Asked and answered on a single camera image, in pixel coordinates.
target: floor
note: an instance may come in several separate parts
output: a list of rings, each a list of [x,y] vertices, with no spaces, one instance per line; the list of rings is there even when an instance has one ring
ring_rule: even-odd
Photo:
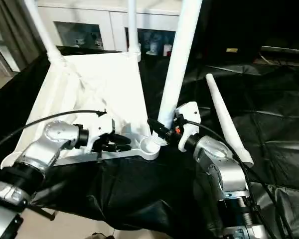
[[[88,239],[95,232],[115,239],[171,239],[165,234],[149,230],[119,231],[102,221],[59,212],[54,221],[25,210],[24,219],[16,239]]]

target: white pole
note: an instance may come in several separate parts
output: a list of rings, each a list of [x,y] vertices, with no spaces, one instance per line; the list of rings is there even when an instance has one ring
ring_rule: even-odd
[[[183,0],[158,114],[158,121],[167,128],[171,127],[177,107],[201,4],[202,0]],[[155,141],[164,144],[161,138],[155,137]]]
[[[138,40],[138,28],[136,25],[136,0],[129,0],[128,2],[128,16],[129,16],[129,52],[138,55],[138,61],[141,60],[141,51]]]
[[[244,148],[243,143],[241,142],[213,75],[207,74],[206,80],[226,141],[233,147],[241,161],[246,163],[249,167],[252,167],[254,162],[250,153]]]
[[[62,63],[64,62],[63,57],[59,50],[56,48],[54,43],[52,42],[51,38],[49,37],[49,34],[43,24],[43,21],[40,17],[39,11],[37,9],[37,6],[34,2],[34,0],[24,0],[25,5],[29,11],[29,14],[34,22],[34,25],[39,32],[39,35],[42,39],[42,42],[45,46],[45,49],[47,51],[47,55],[49,57],[50,62],[56,62],[56,63]]]

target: white plastic bracket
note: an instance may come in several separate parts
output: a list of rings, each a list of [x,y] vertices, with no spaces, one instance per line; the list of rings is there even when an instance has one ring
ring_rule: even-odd
[[[248,167],[254,166],[254,162],[253,159],[251,158],[250,153],[245,149],[243,143],[241,142],[239,134],[235,128],[233,120],[229,115],[229,112],[219,92],[219,89],[217,87],[213,75],[207,74],[206,81],[226,141],[230,144],[230,146],[232,146],[232,148],[235,150],[235,152],[237,153],[237,155],[239,156],[239,158],[243,163],[245,163]]]
[[[194,101],[188,102],[188,103],[178,107],[175,110],[175,113],[177,116],[183,115],[185,120],[193,121],[196,123],[201,122],[198,105]],[[178,149],[181,152],[186,152],[186,149],[184,149],[186,141],[188,140],[188,138],[191,135],[194,135],[199,132],[199,127],[196,125],[186,123],[183,125],[183,128],[184,128],[184,132],[183,132],[182,138],[179,141]]]

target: black fabric backdrop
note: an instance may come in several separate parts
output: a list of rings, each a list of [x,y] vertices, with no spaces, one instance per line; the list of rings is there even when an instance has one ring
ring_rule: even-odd
[[[94,53],[62,48],[63,54]],[[0,90],[0,139],[25,124],[48,70],[39,57]],[[145,57],[140,73],[148,116],[156,119],[168,59]],[[213,73],[239,135],[269,184],[299,239],[299,69],[241,65],[201,66],[190,61],[178,104],[197,101],[202,123],[221,133],[205,83]],[[0,162],[18,137],[0,148]],[[53,167],[33,204],[103,220],[116,229],[145,228],[174,238],[210,238],[217,228],[210,191],[189,153],[163,147],[158,159],[140,157]],[[266,221],[278,237],[276,210],[261,185],[253,192]]]

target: white cabinet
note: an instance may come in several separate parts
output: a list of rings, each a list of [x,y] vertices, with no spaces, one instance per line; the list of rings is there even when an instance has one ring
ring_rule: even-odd
[[[116,50],[127,51],[128,14],[111,12],[110,16]],[[165,43],[173,44],[177,23],[178,16],[137,13],[137,28],[142,49],[147,50],[153,38],[153,41],[159,41],[159,48]]]
[[[136,2],[142,53],[162,54],[173,44],[181,0]],[[128,50],[127,0],[39,0],[38,6],[56,45]]]
[[[39,7],[55,45],[115,50],[110,13],[59,7]]]

